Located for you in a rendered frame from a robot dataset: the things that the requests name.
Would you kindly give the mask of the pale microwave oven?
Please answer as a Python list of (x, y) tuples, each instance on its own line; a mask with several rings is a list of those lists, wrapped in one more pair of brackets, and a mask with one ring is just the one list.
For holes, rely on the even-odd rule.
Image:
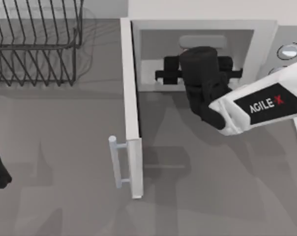
[(232, 89), (251, 84), (267, 74), (260, 72), (274, 41), (277, 23), (272, 20), (131, 20), (136, 64), (137, 95), (142, 92), (185, 93), (182, 79), (165, 85), (155, 80), (155, 71), (163, 68), (165, 56), (177, 56), (184, 50), (210, 46), (219, 56), (231, 56), (233, 69), (243, 69), (240, 79), (232, 78)]

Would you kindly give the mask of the round microwave knob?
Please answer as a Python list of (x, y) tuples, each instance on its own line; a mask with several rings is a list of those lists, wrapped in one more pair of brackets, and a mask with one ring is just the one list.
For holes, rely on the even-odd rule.
[(297, 43), (292, 42), (290, 44), (282, 45), (277, 50), (277, 57), (281, 60), (290, 60), (297, 57)]
[(286, 68), (286, 67), (287, 67), (287, 65), (280, 66), (280, 67), (275, 67), (275, 68), (273, 68), (273, 69), (271, 69), (271, 70), (269, 71), (268, 75), (271, 75), (271, 74), (273, 74), (273, 73), (275, 73), (275, 72), (277, 72), (277, 71), (280, 71), (280, 70), (282, 70), (282, 69), (284, 69), (284, 68)]

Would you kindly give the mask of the white microwave door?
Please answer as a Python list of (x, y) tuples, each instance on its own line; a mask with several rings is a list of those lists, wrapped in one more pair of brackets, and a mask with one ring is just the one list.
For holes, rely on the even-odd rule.
[(120, 19), (120, 33), (129, 183), (132, 198), (141, 199), (144, 195), (143, 152), (138, 116), (136, 64), (131, 20), (128, 18)]

